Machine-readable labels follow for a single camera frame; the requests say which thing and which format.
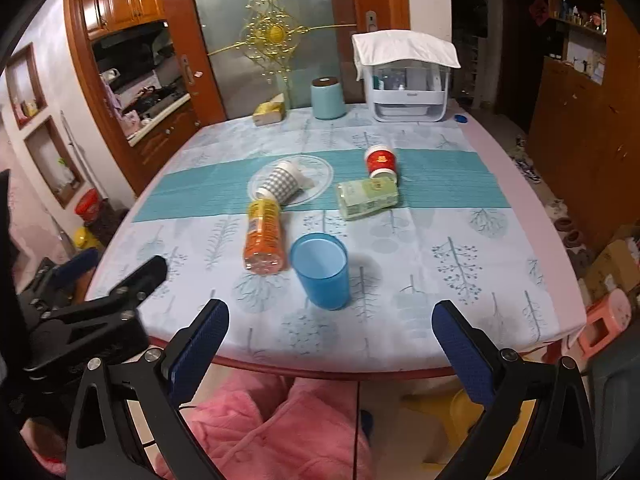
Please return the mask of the cardboard box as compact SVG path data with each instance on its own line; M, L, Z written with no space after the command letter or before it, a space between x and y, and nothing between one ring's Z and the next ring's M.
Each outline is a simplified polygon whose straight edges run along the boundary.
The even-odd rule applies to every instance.
M616 288L632 298L639 292L639 263L624 240L614 240L593 261L584 280L592 300Z

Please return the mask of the pink plastic stool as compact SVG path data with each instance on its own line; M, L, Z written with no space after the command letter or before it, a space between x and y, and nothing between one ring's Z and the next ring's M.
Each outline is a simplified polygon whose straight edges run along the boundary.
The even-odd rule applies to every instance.
M629 326L631 303L623 290L616 288L587 310L587 323L577 337L582 357L589 360L604 350Z

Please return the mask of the red paper cup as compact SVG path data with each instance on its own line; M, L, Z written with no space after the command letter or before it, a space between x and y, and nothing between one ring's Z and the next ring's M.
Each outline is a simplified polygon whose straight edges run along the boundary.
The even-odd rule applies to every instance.
M391 148L382 144L372 145L363 158L370 178L389 178L397 182L397 157Z

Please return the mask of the round glass coaster plate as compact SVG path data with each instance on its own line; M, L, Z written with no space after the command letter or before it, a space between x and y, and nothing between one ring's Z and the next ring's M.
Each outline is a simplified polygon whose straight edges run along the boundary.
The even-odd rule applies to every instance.
M258 170L256 174L252 175L247 185L247 193L252 200L257 200L255 196L256 188L264 182L274 166L276 166L278 162L282 162L282 160L294 162L294 164L303 171L304 176L308 179L308 183L286 204L280 206L293 207L312 202L316 198L321 197L333 182L334 170L323 158L312 155L286 156L285 158L270 162L266 166L263 166L261 170Z

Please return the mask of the white storage organizer box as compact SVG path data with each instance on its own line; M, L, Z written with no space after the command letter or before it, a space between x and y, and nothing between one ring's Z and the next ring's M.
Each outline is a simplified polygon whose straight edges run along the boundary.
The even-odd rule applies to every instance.
M447 110L450 68L401 60L364 66L364 94L379 122L440 122Z

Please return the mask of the grey checked paper cup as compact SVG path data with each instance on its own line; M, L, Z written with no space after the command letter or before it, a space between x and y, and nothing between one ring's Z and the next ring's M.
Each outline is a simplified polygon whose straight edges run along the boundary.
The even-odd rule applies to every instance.
M284 205L307 183L308 179L294 162L282 160L274 166L264 182L256 188L255 196L258 200L272 200L279 205Z

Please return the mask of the teal canister with brown lid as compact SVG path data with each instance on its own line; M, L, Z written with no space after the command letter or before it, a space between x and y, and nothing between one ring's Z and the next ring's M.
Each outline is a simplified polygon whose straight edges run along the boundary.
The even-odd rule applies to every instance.
M315 118L332 120L346 114L342 85L336 77L323 76L311 81L310 96Z

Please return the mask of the glass sliding door gold ornament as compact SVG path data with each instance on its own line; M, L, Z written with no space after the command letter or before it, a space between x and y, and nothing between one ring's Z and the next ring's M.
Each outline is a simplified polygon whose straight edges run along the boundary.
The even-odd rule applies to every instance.
M280 94L311 103L311 83L335 77L346 102L363 98L352 62L355 0L194 0L224 114L248 116Z

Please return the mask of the wooden kitchen cabinets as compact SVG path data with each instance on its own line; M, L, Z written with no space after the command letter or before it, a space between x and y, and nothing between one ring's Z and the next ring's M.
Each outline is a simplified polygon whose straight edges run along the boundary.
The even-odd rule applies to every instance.
M162 0L81 0L81 3L90 40L165 18Z

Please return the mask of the white cloth on organizer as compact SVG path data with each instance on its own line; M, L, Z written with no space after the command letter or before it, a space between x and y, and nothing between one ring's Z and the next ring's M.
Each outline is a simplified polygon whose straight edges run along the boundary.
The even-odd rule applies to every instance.
M364 68L397 61L419 61L448 68L460 68L456 47L425 32L407 29L377 30L352 35L356 81Z

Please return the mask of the wooden shelf cabinet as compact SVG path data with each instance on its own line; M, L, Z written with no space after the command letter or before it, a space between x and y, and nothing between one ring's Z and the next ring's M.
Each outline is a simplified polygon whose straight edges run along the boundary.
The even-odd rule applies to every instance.
M548 14L562 44L544 59L526 152L600 252L639 218L639 0L548 0Z

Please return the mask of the blue plastic cup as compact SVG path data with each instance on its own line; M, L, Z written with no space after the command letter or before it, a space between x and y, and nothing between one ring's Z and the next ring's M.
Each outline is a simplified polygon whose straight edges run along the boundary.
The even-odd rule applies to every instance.
M335 236L309 233L299 237L290 249L288 260L316 307L336 311L349 303L348 253Z

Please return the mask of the orange plastic bottle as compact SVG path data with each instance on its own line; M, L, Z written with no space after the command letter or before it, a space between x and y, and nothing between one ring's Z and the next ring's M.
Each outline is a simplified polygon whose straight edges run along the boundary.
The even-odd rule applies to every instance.
M284 266L280 206L258 198L247 208L247 231L243 250L245 269L256 274L276 274Z

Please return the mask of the tree-patterned tablecloth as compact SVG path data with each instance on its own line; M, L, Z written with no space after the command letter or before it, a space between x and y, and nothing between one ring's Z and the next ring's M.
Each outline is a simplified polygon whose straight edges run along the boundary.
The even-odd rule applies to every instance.
M337 183L370 178L372 145L397 157L399 202L346 221ZM334 170L319 198L282 211L288 243L309 233L346 247L349 304L328 312L295 272L247 271L248 181L293 155ZM201 129L160 170L108 245L88 290L105 295L153 256L166 281L142 304L149 335L167 340L207 300L228 304L219 359L297 375L408 373L446 358L431 329L436 302L452 301L499 346L533 350L572 341L585 326L577 280L544 206L495 139L474 119L393 124L352 106L333 122L292 110L256 127L247 117Z

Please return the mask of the pink fleece clothing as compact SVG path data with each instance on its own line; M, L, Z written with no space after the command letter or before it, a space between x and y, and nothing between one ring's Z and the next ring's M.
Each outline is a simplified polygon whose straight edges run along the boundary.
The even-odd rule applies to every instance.
M228 479L371 479L356 382L234 370L186 422Z

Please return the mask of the red bucket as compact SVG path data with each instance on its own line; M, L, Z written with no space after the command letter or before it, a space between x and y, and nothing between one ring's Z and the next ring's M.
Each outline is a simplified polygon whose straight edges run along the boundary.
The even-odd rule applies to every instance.
M77 214L83 222L90 223L99 217L102 206L102 197L95 188L90 188L78 200L75 206L75 214Z

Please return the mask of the yellow tissue box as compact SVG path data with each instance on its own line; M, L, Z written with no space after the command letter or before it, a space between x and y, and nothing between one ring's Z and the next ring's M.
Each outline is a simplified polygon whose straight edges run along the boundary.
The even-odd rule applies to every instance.
M269 126L276 122L282 122L285 118L284 94L277 94L271 100L260 103L258 107L255 108L252 118L256 127Z

